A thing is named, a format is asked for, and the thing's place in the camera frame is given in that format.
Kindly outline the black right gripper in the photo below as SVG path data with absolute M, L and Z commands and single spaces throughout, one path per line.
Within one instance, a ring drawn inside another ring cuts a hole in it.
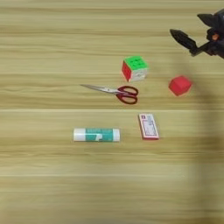
M 212 14 L 198 14 L 198 18 L 209 27 L 215 26 L 215 18 Z M 170 29 L 170 34 L 179 44 L 188 49 L 192 56 L 207 53 L 224 59 L 224 31 L 210 28 L 206 35 L 208 42 L 200 47 L 197 47 L 196 42 L 181 30 Z

